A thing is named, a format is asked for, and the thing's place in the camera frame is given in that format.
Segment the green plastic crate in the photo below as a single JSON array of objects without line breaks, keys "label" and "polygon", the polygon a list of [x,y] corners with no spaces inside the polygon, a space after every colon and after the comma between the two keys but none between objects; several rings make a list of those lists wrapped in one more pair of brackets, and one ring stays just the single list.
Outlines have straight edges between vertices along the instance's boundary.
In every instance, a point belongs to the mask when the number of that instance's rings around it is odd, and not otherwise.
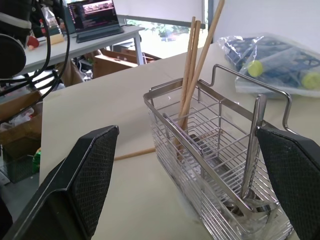
[{"label": "green plastic crate", "polygon": [[33,156],[25,155],[13,159],[5,150],[0,161],[0,172],[12,183],[17,183],[33,175]]}]

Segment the wooden chopstick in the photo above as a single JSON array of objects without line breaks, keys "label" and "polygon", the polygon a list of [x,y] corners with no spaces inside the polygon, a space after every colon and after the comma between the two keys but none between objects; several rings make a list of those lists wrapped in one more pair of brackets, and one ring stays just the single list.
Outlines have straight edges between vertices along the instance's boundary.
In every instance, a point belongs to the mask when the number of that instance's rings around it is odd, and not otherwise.
[{"label": "wooden chopstick", "polygon": [[214,16],[213,16],[213,20],[212,20],[211,25],[210,25],[209,30],[208,30],[206,41],[205,41],[204,46],[203,46],[202,51],[201,51],[200,57],[199,57],[199,59],[196,59],[194,76],[193,76],[193,79],[192,79],[192,82],[191,82],[191,89],[190,89],[190,91],[189,91],[189,93],[187,95],[187,101],[191,102],[192,95],[193,95],[193,93],[195,91],[196,84],[197,84],[197,81],[199,79],[200,73],[202,71],[202,68],[203,68],[203,65],[204,65],[204,62],[205,62],[205,59],[206,59],[210,44],[211,44],[211,42],[213,40],[214,32],[215,32],[216,27],[218,25],[218,21],[219,21],[219,18],[220,18],[220,15],[221,15],[221,12],[222,12],[224,4],[225,4],[225,0],[219,0],[218,6],[217,6],[216,11],[215,11]]},{"label": "wooden chopstick", "polygon": [[194,30],[196,25],[196,17],[193,16],[191,20],[190,26],[190,33],[189,33],[189,40],[188,40],[188,48],[186,53],[185,65],[184,65],[184,73],[182,79],[182,89],[181,89],[181,98],[180,98],[180,108],[179,108],[179,115],[180,118],[182,116],[182,110],[185,104],[187,89],[188,89],[188,77],[190,71],[190,64],[192,58],[192,47],[193,47],[193,38],[194,38]]},{"label": "wooden chopstick", "polygon": [[134,157],[138,157],[138,156],[154,153],[155,151],[156,151],[156,149],[154,147],[152,147],[152,148],[140,150],[140,151],[137,151],[137,152],[132,152],[132,153],[129,153],[129,154],[117,156],[117,157],[114,158],[114,160],[115,161],[119,161],[119,160],[134,158]]},{"label": "wooden chopstick", "polygon": [[193,80],[193,77],[195,74],[200,28],[201,28],[201,21],[195,20],[195,27],[194,27],[194,33],[193,33],[192,56],[191,56],[189,75],[188,75],[187,92],[186,92],[184,106],[182,109],[182,116],[180,117],[179,122],[178,122],[178,125],[183,130],[185,130],[187,128],[187,124],[188,124],[188,116],[187,115],[189,114],[189,111],[190,111],[190,101],[187,101],[187,96],[188,96],[189,91],[191,90],[191,83],[192,83],[192,80]]}]

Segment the open dark laptop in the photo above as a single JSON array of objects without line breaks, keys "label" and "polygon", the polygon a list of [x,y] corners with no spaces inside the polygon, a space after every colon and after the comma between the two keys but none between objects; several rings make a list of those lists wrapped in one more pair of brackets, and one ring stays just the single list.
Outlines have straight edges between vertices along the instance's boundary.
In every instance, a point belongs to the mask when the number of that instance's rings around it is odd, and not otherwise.
[{"label": "open dark laptop", "polygon": [[81,0],[67,4],[76,33],[84,43],[122,34],[113,0]]}]

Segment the clear plastic bag of parts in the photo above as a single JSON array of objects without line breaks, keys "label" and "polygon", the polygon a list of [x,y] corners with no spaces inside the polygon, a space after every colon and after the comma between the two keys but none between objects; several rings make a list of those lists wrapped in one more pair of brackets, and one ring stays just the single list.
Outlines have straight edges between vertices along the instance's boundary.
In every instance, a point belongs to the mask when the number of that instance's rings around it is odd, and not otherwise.
[{"label": "clear plastic bag of parts", "polygon": [[320,53],[271,33],[225,36],[217,44],[241,75],[234,81],[236,92],[276,96],[243,78],[247,76],[290,95],[320,98]]}]

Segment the white desk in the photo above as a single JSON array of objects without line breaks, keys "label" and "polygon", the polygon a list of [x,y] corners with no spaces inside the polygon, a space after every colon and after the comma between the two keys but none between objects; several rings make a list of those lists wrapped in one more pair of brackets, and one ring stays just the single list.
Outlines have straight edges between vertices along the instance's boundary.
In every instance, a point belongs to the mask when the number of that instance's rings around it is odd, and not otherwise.
[{"label": "white desk", "polygon": [[[91,41],[77,43],[75,38],[70,39],[69,57],[75,58],[81,55],[102,49],[104,47],[112,46],[129,39],[134,39],[134,46],[136,51],[136,61],[138,65],[143,65],[143,54],[141,49],[141,39],[139,32],[143,31],[143,27],[139,26],[124,26],[122,28],[123,33],[99,38]],[[55,65],[63,62],[65,59],[67,49],[67,41],[56,43],[51,46],[51,55],[49,65]],[[45,41],[40,42],[39,46],[33,50],[26,49],[26,65],[24,69],[19,73],[20,75],[31,73],[35,70],[42,68],[46,61],[47,55],[47,43]]]}]

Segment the red and white toy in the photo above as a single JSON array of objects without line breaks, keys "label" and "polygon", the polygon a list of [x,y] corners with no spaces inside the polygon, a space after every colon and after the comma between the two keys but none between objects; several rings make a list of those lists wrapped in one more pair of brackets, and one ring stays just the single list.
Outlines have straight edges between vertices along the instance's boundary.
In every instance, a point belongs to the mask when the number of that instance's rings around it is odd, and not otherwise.
[{"label": "red and white toy", "polygon": [[38,41],[38,39],[36,37],[34,37],[32,35],[28,37],[27,47],[30,51],[38,48],[39,45],[40,45],[40,42]]}]

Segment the metal spoon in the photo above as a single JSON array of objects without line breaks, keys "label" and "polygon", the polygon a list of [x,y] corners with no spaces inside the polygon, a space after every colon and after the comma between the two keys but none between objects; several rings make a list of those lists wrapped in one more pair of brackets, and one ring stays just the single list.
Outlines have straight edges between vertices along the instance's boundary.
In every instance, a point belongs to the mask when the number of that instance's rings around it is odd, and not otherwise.
[{"label": "metal spoon", "polygon": [[259,94],[255,100],[253,109],[253,119],[251,121],[251,128],[249,134],[248,148],[246,154],[246,163],[244,168],[244,175],[242,179],[240,198],[250,199],[251,184],[255,173],[255,167],[257,164],[257,155],[259,154],[259,142],[255,136],[257,127],[260,127],[263,123],[263,117],[265,114],[267,104],[267,97],[263,94]]}]

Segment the green bottle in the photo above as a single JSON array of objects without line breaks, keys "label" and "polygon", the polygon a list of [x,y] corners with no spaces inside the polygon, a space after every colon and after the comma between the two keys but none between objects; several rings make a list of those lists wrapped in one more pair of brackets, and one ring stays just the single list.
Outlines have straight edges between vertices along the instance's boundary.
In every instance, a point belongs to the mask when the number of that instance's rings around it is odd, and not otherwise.
[{"label": "green bottle", "polygon": [[32,172],[34,174],[40,171],[41,148],[39,148],[32,158]]}]

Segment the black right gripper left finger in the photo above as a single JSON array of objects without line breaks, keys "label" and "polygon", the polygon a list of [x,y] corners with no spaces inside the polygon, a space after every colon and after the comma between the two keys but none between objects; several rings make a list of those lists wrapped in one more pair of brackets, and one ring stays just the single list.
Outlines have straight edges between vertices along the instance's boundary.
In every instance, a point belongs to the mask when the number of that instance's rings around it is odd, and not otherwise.
[{"label": "black right gripper left finger", "polygon": [[109,190],[119,127],[81,136],[2,240],[91,240]]}]

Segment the large brown cardboard box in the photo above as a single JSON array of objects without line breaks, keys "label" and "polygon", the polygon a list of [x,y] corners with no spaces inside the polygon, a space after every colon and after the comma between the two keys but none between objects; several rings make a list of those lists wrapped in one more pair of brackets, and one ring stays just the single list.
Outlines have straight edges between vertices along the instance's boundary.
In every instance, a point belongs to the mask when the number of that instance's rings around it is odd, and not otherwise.
[{"label": "large brown cardboard box", "polygon": [[[0,103],[0,122],[7,120],[22,109],[28,107],[41,97],[39,91],[34,91],[4,103]],[[9,129],[0,129],[0,145],[4,151],[5,160],[16,160],[26,155],[34,155],[41,146],[42,134],[42,104],[31,108],[31,119]]]}]

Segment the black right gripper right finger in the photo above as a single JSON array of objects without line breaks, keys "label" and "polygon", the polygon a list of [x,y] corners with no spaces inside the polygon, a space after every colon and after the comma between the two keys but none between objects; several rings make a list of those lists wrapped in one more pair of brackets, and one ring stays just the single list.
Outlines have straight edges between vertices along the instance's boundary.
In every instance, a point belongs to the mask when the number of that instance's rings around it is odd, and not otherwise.
[{"label": "black right gripper right finger", "polygon": [[320,240],[320,146],[288,131],[260,127],[273,191],[300,240]]}]

